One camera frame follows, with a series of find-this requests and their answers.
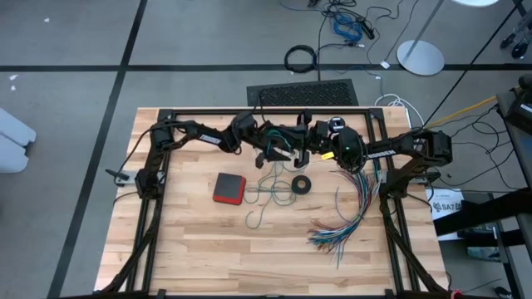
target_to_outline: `wooden table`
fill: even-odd
[[[402,107],[382,109],[390,136],[408,130]],[[158,109],[154,108],[138,110],[128,153],[140,134],[156,122],[157,113]],[[362,116],[338,114],[368,142]],[[265,117],[275,124],[289,125],[295,124],[295,116],[266,114]],[[313,119],[326,120],[331,116],[314,115]],[[187,119],[222,130],[232,116],[190,115]],[[142,168],[149,148],[149,138],[144,138],[126,169]],[[261,194],[256,204],[215,203],[212,194],[218,172],[243,175],[247,179],[246,187],[253,187],[270,171],[271,164],[265,164],[262,169],[254,167],[257,153],[251,146],[242,145],[242,150],[243,153],[237,156],[223,153],[213,145],[192,141],[183,149],[172,152],[150,292],[164,288],[169,294],[381,295],[386,288],[394,289],[378,202],[370,207],[362,224],[347,242],[338,269],[336,264],[331,264],[332,254],[318,252],[307,243],[312,219],[331,225],[342,224],[334,205],[337,188],[342,213],[352,216],[358,209],[354,187],[329,173],[337,168],[332,160],[312,156],[304,172],[312,181],[311,192],[298,196],[290,206],[270,203],[264,211],[261,226],[255,230],[246,227],[244,219],[254,211],[249,220],[255,224],[269,194]],[[409,159],[395,156],[396,167],[401,167]],[[367,163],[366,170],[372,171],[371,163]],[[294,175],[285,171],[281,179],[290,182]],[[134,191],[133,186],[120,188],[117,196],[131,191]],[[411,185],[409,193],[426,199],[421,186]],[[254,199],[256,194],[248,196]],[[409,198],[403,199],[403,204],[413,252],[427,271],[447,287],[429,207]],[[95,289],[107,285],[130,256],[139,209],[140,200],[136,194],[116,203]],[[409,289],[406,262],[401,254],[400,260],[405,288]],[[141,261],[137,288],[145,259]]]

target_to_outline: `black floor mat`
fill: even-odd
[[[358,105],[351,79],[248,86],[248,105],[259,97],[263,106]]]

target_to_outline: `yellow cable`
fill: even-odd
[[[450,119],[453,119],[453,118],[457,117],[458,115],[460,115],[460,114],[462,114],[462,113],[464,113],[464,112],[467,112],[467,111],[473,110],[473,109],[475,109],[475,108],[478,108],[478,107],[480,107],[480,106],[482,106],[482,105],[484,105],[484,104],[487,104],[487,103],[489,103],[489,102],[491,102],[491,101],[493,101],[493,100],[495,100],[495,99],[496,99],[496,97],[495,97],[495,96],[492,96],[491,98],[485,99],[485,100],[483,100],[483,101],[480,102],[480,103],[474,104],[473,106],[469,106],[469,107],[464,108],[464,109],[462,109],[462,110],[460,110],[460,111],[457,111],[457,112],[455,112],[455,113],[453,113],[453,114],[451,114],[451,115],[448,115],[448,116],[442,118],[441,120],[435,121],[435,122],[429,124],[429,125],[427,126],[427,128],[431,128],[431,127],[433,127],[433,126],[435,126],[435,125],[439,125],[439,124],[441,124],[442,122],[445,122],[445,121],[448,121],[448,120],[450,120]]]

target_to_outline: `white round base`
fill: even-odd
[[[443,70],[445,59],[437,47],[429,42],[419,41],[408,59],[405,56],[414,41],[403,42],[397,48],[397,60],[409,72],[421,76],[432,76]]]
[[[499,0],[452,0],[453,2],[459,3],[461,5],[471,6],[471,7],[488,7],[497,3]]]

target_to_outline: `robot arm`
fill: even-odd
[[[239,154],[242,142],[252,145],[261,152],[255,160],[257,168],[261,168],[265,160],[289,161],[289,154],[297,152],[298,157],[294,160],[296,168],[307,165],[311,153],[327,154],[337,161],[340,168],[356,173],[368,159],[406,154],[416,162],[409,166],[408,175],[401,176],[404,192],[410,179],[416,175],[425,173],[431,166],[443,166],[452,161],[451,138],[442,132],[415,130],[365,144],[354,129],[343,125],[343,120],[338,121],[338,125],[318,120],[315,126],[309,127],[311,121],[310,112],[303,111],[295,126],[274,125],[268,120],[258,125],[252,112],[245,111],[236,115],[221,131],[193,120],[159,122],[150,128],[150,152],[145,167],[135,178],[138,194],[142,199],[159,198],[161,191],[157,173],[165,153],[182,148],[190,140],[210,143],[233,154]],[[173,129],[183,133],[179,140],[174,139]]]

